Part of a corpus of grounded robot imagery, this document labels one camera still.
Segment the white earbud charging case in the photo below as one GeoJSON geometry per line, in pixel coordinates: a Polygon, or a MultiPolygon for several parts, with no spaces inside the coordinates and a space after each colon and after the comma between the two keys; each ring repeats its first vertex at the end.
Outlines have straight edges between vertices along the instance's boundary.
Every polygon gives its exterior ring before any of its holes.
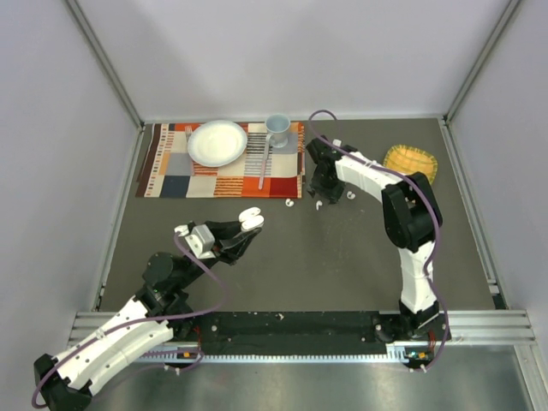
{"type": "Polygon", "coordinates": [[[257,207],[250,207],[239,214],[238,221],[242,231],[251,231],[261,228],[265,222],[261,210],[257,207]]]}

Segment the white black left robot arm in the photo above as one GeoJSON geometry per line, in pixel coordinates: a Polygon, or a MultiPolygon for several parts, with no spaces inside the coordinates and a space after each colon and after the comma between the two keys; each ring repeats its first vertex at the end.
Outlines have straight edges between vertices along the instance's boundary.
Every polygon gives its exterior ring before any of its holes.
{"type": "Polygon", "coordinates": [[[112,378],[152,348],[189,337],[195,318],[222,305],[194,311],[187,304],[186,288],[202,275],[223,287],[212,267],[240,259],[264,222],[259,208],[251,207],[235,221],[175,227],[179,254],[153,254],[142,275],[143,286],[119,312],[72,348],[43,354],[34,362],[33,408],[83,410],[112,378]]]}

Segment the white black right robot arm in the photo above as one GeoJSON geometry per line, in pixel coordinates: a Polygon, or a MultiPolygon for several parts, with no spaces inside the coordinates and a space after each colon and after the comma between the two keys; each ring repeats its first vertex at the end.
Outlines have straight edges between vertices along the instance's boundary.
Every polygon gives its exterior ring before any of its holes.
{"type": "Polygon", "coordinates": [[[336,204],[351,184],[381,203],[384,230],[401,261],[400,329],[406,337],[422,337],[439,315],[432,290],[432,252],[443,223],[427,177],[388,170],[352,146],[337,147],[323,137],[313,139],[306,149],[315,164],[307,187],[311,196],[336,204]]]}

